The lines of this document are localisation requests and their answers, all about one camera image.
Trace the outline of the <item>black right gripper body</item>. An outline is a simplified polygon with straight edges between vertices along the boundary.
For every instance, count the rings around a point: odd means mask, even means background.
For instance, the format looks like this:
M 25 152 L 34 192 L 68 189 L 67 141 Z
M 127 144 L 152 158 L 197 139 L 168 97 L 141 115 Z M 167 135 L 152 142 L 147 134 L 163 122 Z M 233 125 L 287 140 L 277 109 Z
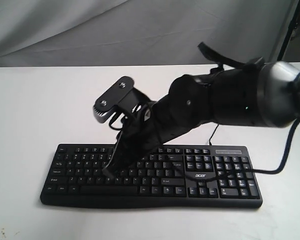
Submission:
M 119 140 L 119 147 L 127 150 L 152 150 L 170 140 L 190 131 L 182 127 L 170 113 L 169 100 L 161 99 L 145 106 L 150 113 L 145 120 L 145 113 L 124 127 Z

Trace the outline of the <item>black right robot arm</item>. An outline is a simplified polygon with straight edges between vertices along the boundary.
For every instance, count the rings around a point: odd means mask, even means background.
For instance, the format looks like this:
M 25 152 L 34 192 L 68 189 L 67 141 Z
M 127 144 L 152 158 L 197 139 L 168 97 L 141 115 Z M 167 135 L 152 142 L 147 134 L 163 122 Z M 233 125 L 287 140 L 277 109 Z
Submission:
M 289 63 L 266 63 L 254 58 L 241 63 L 220 55 L 204 43 L 199 50 L 216 63 L 208 74 L 185 74 L 175 79 L 165 95 L 152 101 L 134 87 L 131 77 L 119 78 L 96 102 L 109 103 L 106 119 L 121 119 L 117 141 L 103 174 L 117 173 L 181 135 L 206 123 L 228 126 L 290 126 L 282 171 L 291 139 L 300 123 L 300 70 Z

